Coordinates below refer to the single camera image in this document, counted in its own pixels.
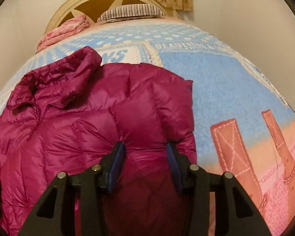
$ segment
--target orange strap print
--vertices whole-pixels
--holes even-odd
[[[281,156],[284,166],[284,180],[289,192],[289,222],[295,215],[295,160],[293,159],[283,134],[276,122],[271,110],[262,112],[262,116],[271,133],[275,147]]]
[[[262,197],[261,188],[247,154],[237,121],[235,119],[223,121],[211,126],[210,129],[222,170],[224,172],[230,171],[235,175],[256,207],[262,212],[266,204],[266,196]]]

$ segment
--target curved headboard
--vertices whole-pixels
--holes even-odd
[[[68,0],[65,2],[51,18],[47,25],[45,33],[53,30],[61,25],[64,21],[73,17],[72,11],[81,11],[85,13],[92,21],[96,22],[100,15],[106,11],[115,0]],[[156,0],[123,0],[122,4],[134,4],[134,3],[149,3],[158,6],[168,16],[180,18],[177,11],[165,8]]]

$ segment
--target jacket collar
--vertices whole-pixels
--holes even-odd
[[[9,110],[21,105],[34,105],[35,93],[49,87],[53,96],[55,86],[61,83],[61,95],[53,105],[65,108],[79,97],[93,72],[101,65],[101,56],[92,48],[84,47],[57,62],[30,71],[12,91],[6,107]]]

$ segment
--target bed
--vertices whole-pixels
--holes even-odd
[[[77,11],[95,22],[115,1],[69,0],[46,32]],[[212,173],[235,174],[271,233],[281,235],[295,215],[294,111],[250,61],[213,35],[183,22],[176,11],[154,0],[121,3],[152,3],[167,17],[92,26],[37,53],[0,92],[0,114],[24,74],[85,46],[94,48],[103,64],[144,62],[164,67],[194,81],[198,165]]]

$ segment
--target folded pink blanket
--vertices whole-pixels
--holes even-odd
[[[87,21],[85,14],[69,19],[61,26],[45,34],[37,46],[37,51],[40,52],[50,45],[60,42],[72,35],[78,34],[89,27],[90,24]]]

